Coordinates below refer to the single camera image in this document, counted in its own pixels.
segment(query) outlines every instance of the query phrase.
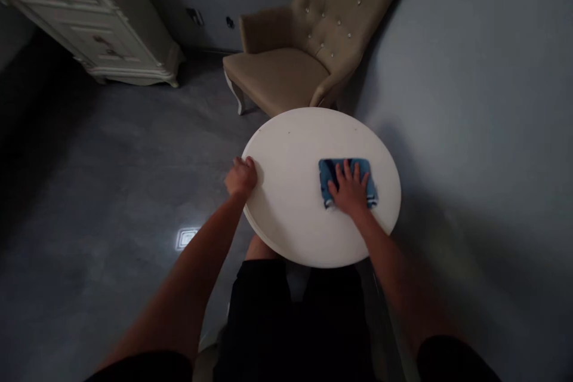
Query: finger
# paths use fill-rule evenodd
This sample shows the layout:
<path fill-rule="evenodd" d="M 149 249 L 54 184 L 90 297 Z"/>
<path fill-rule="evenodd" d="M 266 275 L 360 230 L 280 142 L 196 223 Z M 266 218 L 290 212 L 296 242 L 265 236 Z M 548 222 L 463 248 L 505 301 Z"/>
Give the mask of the finger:
<path fill-rule="evenodd" d="M 330 191 L 330 195 L 333 198 L 338 195 L 338 190 L 336 189 L 336 185 L 332 181 L 328 181 L 328 190 Z"/>
<path fill-rule="evenodd" d="M 360 165 L 358 163 L 354 164 L 354 180 L 360 182 Z"/>
<path fill-rule="evenodd" d="M 352 173 L 350 172 L 350 164 L 348 163 L 347 159 L 344 160 L 344 175 L 348 180 L 352 180 Z"/>
<path fill-rule="evenodd" d="M 336 179 L 338 179 L 338 185 L 341 185 L 344 183 L 344 175 L 342 174 L 342 167 L 340 166 L 340 163 L 336 163 Z"/>
<path fill-rule="evenodd" d="M 364 177 L 362 178 L 362 188 L 366 189 L 366 185 L 368 185 L 368 178 L 370 177 L 370 172 L 366 172 Z"/>

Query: forearm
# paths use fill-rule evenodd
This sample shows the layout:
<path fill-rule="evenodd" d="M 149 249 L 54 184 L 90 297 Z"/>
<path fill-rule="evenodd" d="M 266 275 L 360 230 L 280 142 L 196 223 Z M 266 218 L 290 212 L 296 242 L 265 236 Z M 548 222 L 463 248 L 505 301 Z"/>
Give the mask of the forearm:
<path fill-rule="evenodd" d="M 428 337 L 455 335 L 443 310 L 430 295 L 429 286 L 417 276 L 372 213 L 367 209 L 360 210 L 353 214 L 352 219 L 366 243 L 384 295 L 402 321 L 414 356 Z"/>
<path fill-rule="evenodd" d="M 195 359 L 207 301 L 233 241 L 247 197 L 234 195 L 208 219 L 101 367 L 137 353 L 168 349 Z"/>

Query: blue cloth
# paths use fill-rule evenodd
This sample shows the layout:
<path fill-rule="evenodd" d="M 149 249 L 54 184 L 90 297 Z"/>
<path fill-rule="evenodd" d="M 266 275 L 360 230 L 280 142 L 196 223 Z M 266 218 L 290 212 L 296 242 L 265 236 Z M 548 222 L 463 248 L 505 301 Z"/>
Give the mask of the blue cloth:
<path fill-rule="evenodd" d="M 340 166 L 344 172 L 344 158 L 326 158 L 321 159 L 318 162 L 318 169 L 321 172 L 321 192 L 322 199 L 324 200 L 324 208 L 329 209 L 334 206 L 334 201 L 332 200 L 332 195 L 328 190 L 328 181 L 334 182 L 336 189 L 338 189 L 338 180 L 336 179 L 335 166 L 340 163 Z M 367 172 L 370 172 L 370 163 L 364 158 L 348 158 L 350 164 L 350 169 L 354 173 L 354 166 L 358 163 L 360 166 L 360 180 L 364 178 Z M 372 173 L 368 178 L 368 184 L 366 184 L 366 201 L 368 203 L 368 209 L 376 207 L 378 204 L 378 192 L 376 191 L 376 186 L 372 180 Z"/>

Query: chair seat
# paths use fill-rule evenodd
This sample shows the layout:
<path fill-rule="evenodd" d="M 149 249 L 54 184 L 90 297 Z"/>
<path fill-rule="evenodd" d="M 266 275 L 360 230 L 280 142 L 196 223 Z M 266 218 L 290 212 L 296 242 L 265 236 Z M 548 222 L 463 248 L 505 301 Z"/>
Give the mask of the chair seat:
<path fill-rule="evenodd" d="M 316 87 L 328 77 L 324 66 L 295 48 L 223 58 L 229 79 L 269 116 L 308 107 Z"/>

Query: chair leg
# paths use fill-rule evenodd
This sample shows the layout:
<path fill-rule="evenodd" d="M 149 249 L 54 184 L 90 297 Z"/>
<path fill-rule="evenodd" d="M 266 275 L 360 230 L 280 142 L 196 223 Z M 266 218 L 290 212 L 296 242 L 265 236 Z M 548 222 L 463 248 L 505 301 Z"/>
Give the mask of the chair leg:
<path fill-rule="evenodd" d="M 243 112 L 245 111 L 245 95 L 243 94 L 243 91 L 229 79 L 226 71 L 225 71 L 225 79 L 227 79 L 227 85 L 229 86 L 231 92 L 235 95 L 235 98 L 239 102 L 238 113 L 239 115 L 242 115 Z"/>

